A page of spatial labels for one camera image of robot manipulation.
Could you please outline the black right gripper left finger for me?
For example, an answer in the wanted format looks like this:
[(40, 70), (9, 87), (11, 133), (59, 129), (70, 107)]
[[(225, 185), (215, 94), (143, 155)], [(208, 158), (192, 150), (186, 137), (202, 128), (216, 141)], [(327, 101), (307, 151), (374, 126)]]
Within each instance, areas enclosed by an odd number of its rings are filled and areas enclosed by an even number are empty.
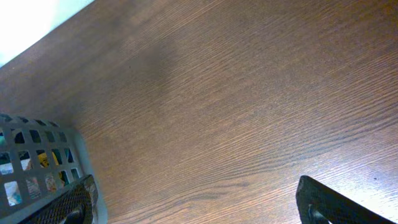
[(98, 189), (94, 177), (85, 175), (21, 223), (94, 224), (98, 222), (97, 202)]

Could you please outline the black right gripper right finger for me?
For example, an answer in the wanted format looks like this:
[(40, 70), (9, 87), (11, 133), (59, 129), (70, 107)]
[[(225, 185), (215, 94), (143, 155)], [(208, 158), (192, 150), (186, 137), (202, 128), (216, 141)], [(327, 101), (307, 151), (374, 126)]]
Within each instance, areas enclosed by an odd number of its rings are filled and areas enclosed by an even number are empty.
[(300, 177), (295, 198), (302, 223), (394, 223), (307, 175)]

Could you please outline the white tissue multipack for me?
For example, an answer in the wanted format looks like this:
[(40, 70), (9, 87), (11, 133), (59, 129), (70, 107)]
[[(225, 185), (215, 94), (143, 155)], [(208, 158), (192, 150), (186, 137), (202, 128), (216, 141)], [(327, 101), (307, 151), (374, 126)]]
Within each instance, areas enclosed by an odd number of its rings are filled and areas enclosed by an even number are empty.
[[(1, 174), (12, 174), (13, 168), (11, 163), (1, 165)], [(39, 180), (36, 177), (28, 177), (25, 180), (27, 185), (27, 192), (30, 199), (37, 199), (42, 196), (41, 189), (39, 186)], [(15, 206), (23, 202), (22, 194), (19, 189), (19, 185), (16, 181), (6, 182), (4, 184), (6, 190), (7, 201), (10, 206)], [(52, 175), (48, 175), (45, 178), (45, 188), (49, 192), (55, 192), (57, 190), (56, 182)]]

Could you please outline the green Nescafe coffee bag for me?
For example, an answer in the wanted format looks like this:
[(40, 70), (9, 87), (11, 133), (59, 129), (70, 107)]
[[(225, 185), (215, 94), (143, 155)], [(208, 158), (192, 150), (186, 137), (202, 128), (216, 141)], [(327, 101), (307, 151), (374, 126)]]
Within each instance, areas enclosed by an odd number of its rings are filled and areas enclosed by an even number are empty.
[(70, 184), (73, 179), (68, 172), (73, 173), (76, 169), (66, 167), (74, 163), (69, 148), (66, 148), (65, 152), (55, 148), (47, 152), (38, 150), (36, 153), (41, 168), (53, 168), (53, 171), (45, 174), (45, 183), (49, 191), (55, 191)]

